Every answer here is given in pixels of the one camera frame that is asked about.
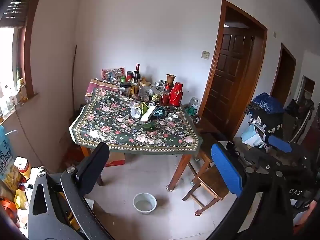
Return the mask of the round metal tin lid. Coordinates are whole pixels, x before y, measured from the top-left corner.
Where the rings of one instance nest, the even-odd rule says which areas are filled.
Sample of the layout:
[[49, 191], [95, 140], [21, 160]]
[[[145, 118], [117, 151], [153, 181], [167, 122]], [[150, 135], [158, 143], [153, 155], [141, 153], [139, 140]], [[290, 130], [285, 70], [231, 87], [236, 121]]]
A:
[[176, 113], [169, 113], [169, 114], [168, 114], [168, 119], [169, 119], [170, 121], [175, 121], [175, 120], [178, 119], [178, 115], [177, 115]]

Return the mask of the red sauce bottle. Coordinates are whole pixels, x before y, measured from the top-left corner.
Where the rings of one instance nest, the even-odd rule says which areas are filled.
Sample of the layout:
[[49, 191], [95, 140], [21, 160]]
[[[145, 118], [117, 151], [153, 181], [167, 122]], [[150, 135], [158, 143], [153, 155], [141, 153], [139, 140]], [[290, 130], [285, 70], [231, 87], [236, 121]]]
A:
[[167, 106], [169, 104], [169, 95], [170, 92], [166, 89], [161, 98], [161, 105]]

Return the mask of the white long box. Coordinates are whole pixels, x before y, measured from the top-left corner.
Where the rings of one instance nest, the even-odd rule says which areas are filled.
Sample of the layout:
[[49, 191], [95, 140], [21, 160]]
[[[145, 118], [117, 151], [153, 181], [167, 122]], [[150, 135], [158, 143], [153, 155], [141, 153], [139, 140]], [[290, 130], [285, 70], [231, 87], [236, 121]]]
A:
[[157, 108], [156, 105], [150, 106], [148, 110], [142, 115], [141, 120], [148, 121], [151, 118], [151, 116], [154, 114], [156, 108]]

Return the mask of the green can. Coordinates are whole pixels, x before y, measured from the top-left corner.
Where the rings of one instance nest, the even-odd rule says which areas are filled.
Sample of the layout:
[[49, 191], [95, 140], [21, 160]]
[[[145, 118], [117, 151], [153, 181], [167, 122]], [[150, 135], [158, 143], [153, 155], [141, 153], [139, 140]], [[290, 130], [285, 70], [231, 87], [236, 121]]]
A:
[[144, 124], [143, 130], [144, 131], [155, 131], [156, 127], [153, 124]]

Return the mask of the striped pink cloth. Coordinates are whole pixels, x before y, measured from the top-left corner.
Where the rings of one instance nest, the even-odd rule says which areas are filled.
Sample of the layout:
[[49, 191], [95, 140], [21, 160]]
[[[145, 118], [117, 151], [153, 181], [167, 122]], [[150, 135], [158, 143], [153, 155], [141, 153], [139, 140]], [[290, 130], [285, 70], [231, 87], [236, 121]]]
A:
[[117, 85], [112, 83], [101, 81], [98, 79], [91, 79], [85, 94], [85, 103], [89, 103], [92, 97], [92, 93], [95, 89], [105, 89], [113, 92], [117, 91]]

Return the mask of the glass jar beside table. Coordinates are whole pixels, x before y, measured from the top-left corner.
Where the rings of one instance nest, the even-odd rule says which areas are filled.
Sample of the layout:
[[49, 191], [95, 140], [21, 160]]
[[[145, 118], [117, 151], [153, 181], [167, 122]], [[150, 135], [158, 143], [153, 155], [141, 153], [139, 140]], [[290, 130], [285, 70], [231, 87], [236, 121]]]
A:
[[196, 97], [192, 97], [189, 102], [189, 107], [195, 109], [195, 111], [198, 110], [199, 107], [199, 99]]

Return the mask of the brown ceramic vase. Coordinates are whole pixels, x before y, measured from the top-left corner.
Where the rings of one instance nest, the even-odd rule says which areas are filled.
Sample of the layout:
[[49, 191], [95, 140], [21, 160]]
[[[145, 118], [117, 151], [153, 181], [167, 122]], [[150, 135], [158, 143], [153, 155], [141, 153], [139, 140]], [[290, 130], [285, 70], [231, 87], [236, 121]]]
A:
[[175, 77], [176, 76], [173, 74], [167, 74], [167, 85], [169, 86], [169, 89], [172, 89], [172, 87], [174, 86]]

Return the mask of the red thermos jug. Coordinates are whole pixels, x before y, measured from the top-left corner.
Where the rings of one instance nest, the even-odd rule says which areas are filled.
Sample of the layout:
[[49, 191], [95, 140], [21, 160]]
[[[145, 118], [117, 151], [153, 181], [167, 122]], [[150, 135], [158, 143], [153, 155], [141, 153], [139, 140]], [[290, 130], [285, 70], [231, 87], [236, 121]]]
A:
[[183, 83], [176, 82], [169, 94], [169, 105], [179, 107], [183, 96]]

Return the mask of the clear jar with gold lid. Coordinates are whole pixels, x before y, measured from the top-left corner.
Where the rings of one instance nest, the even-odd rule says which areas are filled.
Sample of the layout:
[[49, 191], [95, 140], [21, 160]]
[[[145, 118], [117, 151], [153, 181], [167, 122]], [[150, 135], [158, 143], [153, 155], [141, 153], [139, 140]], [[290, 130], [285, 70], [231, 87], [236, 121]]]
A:
[[138, 100], [148, 102], [150, 97], [151, 83], [148, 81], [141, 81], [138, 91]]

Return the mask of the light blue paper bag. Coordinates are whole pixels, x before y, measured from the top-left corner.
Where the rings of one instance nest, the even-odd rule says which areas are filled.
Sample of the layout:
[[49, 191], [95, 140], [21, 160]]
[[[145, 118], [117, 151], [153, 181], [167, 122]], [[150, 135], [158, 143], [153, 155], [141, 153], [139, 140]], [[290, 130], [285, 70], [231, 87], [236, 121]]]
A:
[[242, 133], [241, 140], [244, 144], [251, 147], [262, 148], [264, 145], [259, 133], [255, 130], [254, 124], [251, 124], [244, 133]]

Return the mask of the brown wooden door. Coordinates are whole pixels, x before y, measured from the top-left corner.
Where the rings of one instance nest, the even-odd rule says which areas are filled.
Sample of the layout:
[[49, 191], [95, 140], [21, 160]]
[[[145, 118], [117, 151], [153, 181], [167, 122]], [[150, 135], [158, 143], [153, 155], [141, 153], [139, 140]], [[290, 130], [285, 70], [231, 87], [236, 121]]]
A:
[[232, 131], [232, 110], [250, 57], [253, 36], [251, 29], [223, 29], [219, 57], [203, 117], [224, 134]]

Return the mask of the teal bag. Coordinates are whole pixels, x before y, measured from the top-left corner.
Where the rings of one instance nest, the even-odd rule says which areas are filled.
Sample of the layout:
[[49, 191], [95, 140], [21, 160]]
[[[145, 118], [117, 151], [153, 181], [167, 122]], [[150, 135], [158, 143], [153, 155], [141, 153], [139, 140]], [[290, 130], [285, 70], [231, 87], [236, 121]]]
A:
[[167, 110], [163, 106], [157, 106], [153, 112], [151, 119], [164, 119], [167, 116]]

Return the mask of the green snack packet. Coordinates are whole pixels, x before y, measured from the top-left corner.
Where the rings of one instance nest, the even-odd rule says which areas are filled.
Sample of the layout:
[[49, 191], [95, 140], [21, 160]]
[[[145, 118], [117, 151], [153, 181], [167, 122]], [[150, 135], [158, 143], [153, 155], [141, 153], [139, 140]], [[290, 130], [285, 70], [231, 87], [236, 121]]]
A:
[[144, 115], [148, 111], [149, 106], [145, 102], [142, 102], [140, 104], [140, 109], [141, 109], [142, 115]]

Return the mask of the red patterned snack bag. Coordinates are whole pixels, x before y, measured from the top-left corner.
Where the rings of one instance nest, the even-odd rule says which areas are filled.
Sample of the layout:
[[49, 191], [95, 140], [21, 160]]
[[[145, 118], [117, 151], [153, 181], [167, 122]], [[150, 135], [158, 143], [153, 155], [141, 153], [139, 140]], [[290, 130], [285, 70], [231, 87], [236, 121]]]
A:
[[111, 69], [102, 69], [101, 78], [108, 82], [118, 83], [121, 80], [121, 77], [125, 75], [124, 68], [111, 68]]

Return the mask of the wooden stool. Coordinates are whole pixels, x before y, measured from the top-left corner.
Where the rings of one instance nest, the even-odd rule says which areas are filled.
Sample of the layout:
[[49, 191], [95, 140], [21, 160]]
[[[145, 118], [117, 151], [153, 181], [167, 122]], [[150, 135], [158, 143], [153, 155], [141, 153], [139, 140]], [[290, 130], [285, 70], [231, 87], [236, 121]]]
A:
[[[197, 217], [202, 215], [204, 211], [208, 210], [217, 202], [224, 200], [226, 196], [231, 193], [229, 189], [227, 189], [227, 186], [211, 157], [212, 145], [219, 141], [226, 141], [226, 137], [223, 134], [216, 132], [201, 132], [201, 135], [203, 142], [196, 159], [202, 160], [203, 164], [198, 171], [195, 171], [192, 164], [188, 163], [188, 166], [194, 175], [194, 179], [191, 181], [193, 186], [182, 199], [185, 202], [191, 198], [199, 205], [200, 208], [195, 211], [195, 216]], [[203, 188], [210, 193], [213, 200], [207, 204], [203, 204], [203, 202], [195, 196], [195, 191], [199, 188]]]

